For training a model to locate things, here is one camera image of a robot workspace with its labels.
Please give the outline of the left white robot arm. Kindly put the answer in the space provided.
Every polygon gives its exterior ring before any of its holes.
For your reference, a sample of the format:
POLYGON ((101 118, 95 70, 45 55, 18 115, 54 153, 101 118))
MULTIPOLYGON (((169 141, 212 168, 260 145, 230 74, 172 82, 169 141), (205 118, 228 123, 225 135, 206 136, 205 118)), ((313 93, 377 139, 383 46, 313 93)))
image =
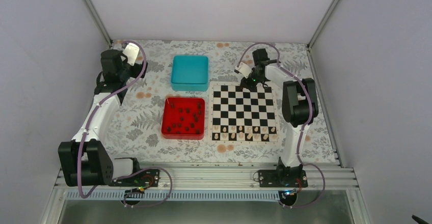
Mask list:
POLYGON ((145 76, 147 64, 137 63, 140 49, 128 43, 122 50, 101 53, 102 71, 96 80, 91 109, 83 125, 68 142, 61 142, 58 155, 65 182, 70 187, 109 185, 120 177, 130 186, 137 185, 142 172, 131 158, 113 159, 103 142, 115 113, 127 92, 127 81, 145 76))

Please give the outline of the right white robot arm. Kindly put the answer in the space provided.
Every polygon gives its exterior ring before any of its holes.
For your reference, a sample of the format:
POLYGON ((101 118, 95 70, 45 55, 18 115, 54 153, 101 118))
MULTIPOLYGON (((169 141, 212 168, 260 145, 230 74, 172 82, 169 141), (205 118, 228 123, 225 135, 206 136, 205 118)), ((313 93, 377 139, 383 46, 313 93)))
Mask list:
POLYGON ((306 186, 307 177, 300 150, 307 130, 318 115, 315 81, 300 79, 283 67, 279 59, 271 60, 264 48, 252 52, 254 66, 238 62, 235 72, 243 77, 240 86, 251 90, 259 83, 271 81, 282 90, 282 116, 289 124, 285 148, 275 170, 259 170, 260 187, 306 186))

